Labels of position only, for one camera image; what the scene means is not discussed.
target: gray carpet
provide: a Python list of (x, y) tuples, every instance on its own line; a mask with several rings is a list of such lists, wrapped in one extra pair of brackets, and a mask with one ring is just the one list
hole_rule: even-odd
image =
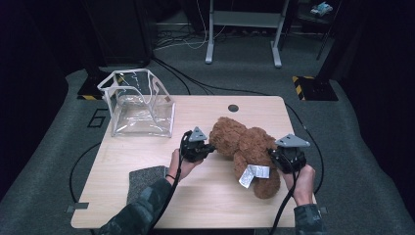
[[(362, 141), (358, 123), (346, 94), (337, 81), (331, 84), (338, 102), (301, 101), (294, 89), (293, 75), (317, 75), (322, 59), (315, 57), (320, 41), (314, 37), (291, 35), (281, 52), (283, 67), (272, 64), (269, 41), (257, 36), (227, 38), (216, 43), (213, 63), (205, 65), (207, 45), (192, 49), (187, 45), (156, 50), (156, 57), (178, 70), (212, 86), (252, 90), (281, 96), (301, 118), (321, 149), (324, 181), (316, 195), (331, 234), (413, 234), (415, 225), (406, 211), (391, 179), (378, 167)], [(170, 94), (186, 95), (180, 80), (151, 62), (148, 66)], [(111, 71), (120, 68), (104, 68)], [(69, 174), (88, 148), (102, 140), (109, 123), (87, 127), (104, 101), (77, 100), (76, 93), (87, 74), (84, 70), (68, 75), (69, 93), (42, 143), (0, 204), (0, 234), (89, 234), (70, 226), (72, 205)], [(187, 81), (192, 95), (205, 95), (203, 89)], [(215, 95), (253, 95), (248, 92), (210, 89)], [(300, 122), (289, 111), (296, 135), (310, 140)], [(79, 197), (98, 148), (93, 148), (73, 172), (73, 192)], [(316, 184), (322, 165), (314, 144), (304, 149), (308, 162), (316, 168)], [(257, 229), (256, 234), (267, 234)], [(165, 234), (207, 234), (206, 231), (161, 231)], [(293, 229), (277, 229), (277, 234), (294, 234)]]

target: metal stand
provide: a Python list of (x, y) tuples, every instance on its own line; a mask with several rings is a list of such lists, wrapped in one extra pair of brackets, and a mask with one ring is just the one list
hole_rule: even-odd
[(248, 13), (248, 12), (225, 12), (215, 11), (213, 8), (213, 0), (210, 0), (209, 10), (209, 36), (207, 45), (206, 64), (211, 64), (213, 60), (213, 26), (214, 25), (233, 25), (233, 26), (252, 26), (252, 27), (272, 27), (277, 28), (274, 41), (271, 41), (272, 56), (274, 58), (274, 66), (281, 68), (281, 58), (278, 51), (278, 41), (280, 40), (286, 12), (290, 0), (284, 1), (281, 13)]

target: gray pad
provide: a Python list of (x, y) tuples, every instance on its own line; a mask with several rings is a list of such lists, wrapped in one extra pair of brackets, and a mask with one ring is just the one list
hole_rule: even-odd
[(164, 165), (138, 169), (129, 173), (127, 204), (136, 202), (141, 192), (161, 178), (165, 178), (168, 167)]

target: dark wall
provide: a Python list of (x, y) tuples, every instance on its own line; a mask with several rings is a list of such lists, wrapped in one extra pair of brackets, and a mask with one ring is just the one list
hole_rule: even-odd
[[(43, 7), (47, 18), (47, 6)], [(23, 1), (0, 2), (0, 32), (0, 198), (3, 198), (63, 104), (68, 84)]]
[(341, 86), (366, 144), (415, 220), (415, 17), (410, 0), (372, 1)]

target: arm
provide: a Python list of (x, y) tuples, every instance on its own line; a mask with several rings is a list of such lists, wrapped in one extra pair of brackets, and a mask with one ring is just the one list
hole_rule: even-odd
[[(196, 165), (201, 163), (202, 161), (195, 163), (183, 161), (179, 180), (185, 178)], [(175, 150), (171, 155), (168, 174), (175, 177), (178, 165), (179, 152)], [(101, 227), (98, 234), (147, 234), (153, 223), (158, 219), (173, 182), (174, 179), (167, 176), (147, 187), (141, 193), (137, 202), (125, 206), (117, 215)]]
[[(297, 179), (293, 197), (297, 204), (294, 214), (296, 217), (296, 234), (298, 235), (328, 234), (320, 212), (312, 201), (314, 176), (315, 170), (307, 164), (301, 169), (300, 176)], [(283, 173), (283, 177), (287, 188), (290, 190), (294, 185), (293, 175)]]

